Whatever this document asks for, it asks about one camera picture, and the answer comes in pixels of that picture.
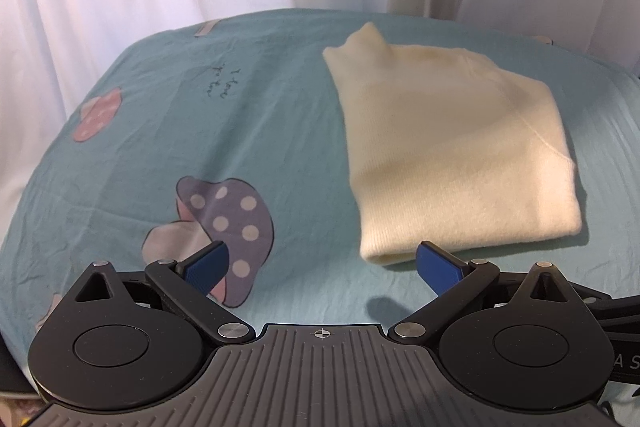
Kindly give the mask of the cream knit sweater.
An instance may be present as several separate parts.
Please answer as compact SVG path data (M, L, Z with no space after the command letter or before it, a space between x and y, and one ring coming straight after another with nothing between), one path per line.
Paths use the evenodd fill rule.
M411 259L582 229L574 160L548 86L466 49L398 46L373 24L323 53L344 115L360 255Z

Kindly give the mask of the teal mushroom print bedsheet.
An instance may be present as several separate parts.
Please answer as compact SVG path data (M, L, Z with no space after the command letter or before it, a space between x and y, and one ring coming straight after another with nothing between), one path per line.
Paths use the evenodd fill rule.
M555 265L570 282L569 340L387 336L436 294L416 253L393 265L360 255L323 53L367 24L390 44L466 49L550 89L582 229L448 253L503 272ZM211 340L127 297L106 269L183 261L216 241L230 265L209 299L254 340ZM639 383L610 380L613 347L573 283L639 296L637 75L454 23L265 12L146 38L96 84L4 239L1 332L43 397L35 426L637 425Z

